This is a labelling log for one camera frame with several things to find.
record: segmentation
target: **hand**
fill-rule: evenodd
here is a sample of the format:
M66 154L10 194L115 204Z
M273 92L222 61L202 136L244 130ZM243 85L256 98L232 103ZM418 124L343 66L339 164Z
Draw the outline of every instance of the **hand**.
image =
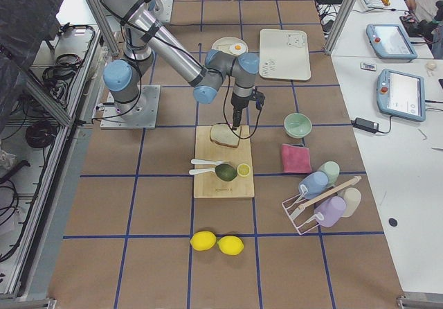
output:
M417 3L415 2L415 0L405 0L405 3L410 11L415 11L415 9L417 8Z

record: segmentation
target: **white table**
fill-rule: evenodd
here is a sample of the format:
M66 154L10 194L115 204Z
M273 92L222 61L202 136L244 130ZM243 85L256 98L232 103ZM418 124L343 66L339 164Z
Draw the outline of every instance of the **white table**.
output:
M334 56L332 60L350 117L378 122L381 131L389 128L388 116L379 112L375 98L381 70L422 76L426 99L443 100L443 89L437 80L443 78L443 60L435 61L434 76L426 70L428 60L385 64L372 58L377 72L359 68L360 61L368 62L368 58ZM405 292L443 293L443 152L431 149L443 148L442 122L443 112L426 112L423 123L393 118L392 131L387 135L354 129ZM396 219L398 226L390 226L389 218Z
M366 26L368 24L399 24L400 17L408 10L404 0L389 0L390 6L387 8L399 9L397 11L390 10L372 10L369 12L361 5L360 1L354 5L353 11L347 18L345 27L337 40L336 46L332 52L333 56L357 56L357 57L375 57L375 52L366 36ZM411 41L423 42L422 38L412 38ZM425 44L413 45L417 51L418 58L431 59L433 55L431 50Z

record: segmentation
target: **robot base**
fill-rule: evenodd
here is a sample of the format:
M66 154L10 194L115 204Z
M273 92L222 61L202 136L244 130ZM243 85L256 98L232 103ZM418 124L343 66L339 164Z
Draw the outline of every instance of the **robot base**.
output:
M142 96L147 100L147 104L137 115L131 118L114 117L103 119L100 128L103 130L124 130L124 129L154 129L157 120L157 110L159 108L160 85L141 85ZM107 103L113 103L114 98L109 93ZM118 115L115 107L106 107L103 117Z

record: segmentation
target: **tablet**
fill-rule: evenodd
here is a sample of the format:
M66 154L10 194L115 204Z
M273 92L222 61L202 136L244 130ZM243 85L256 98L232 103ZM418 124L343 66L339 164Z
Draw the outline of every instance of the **tablet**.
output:
M412 121L425 120L424 79L409 73L384 69L377 81L380 112Z
M400 25L369 24L366 34L379 58L411 61L417 53Z

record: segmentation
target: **white tray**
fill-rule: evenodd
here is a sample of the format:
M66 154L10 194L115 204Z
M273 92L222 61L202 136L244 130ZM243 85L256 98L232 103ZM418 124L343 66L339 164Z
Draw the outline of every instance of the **white tray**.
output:
M261 30L260 75L273 79L310 79L307 34L302 30Z

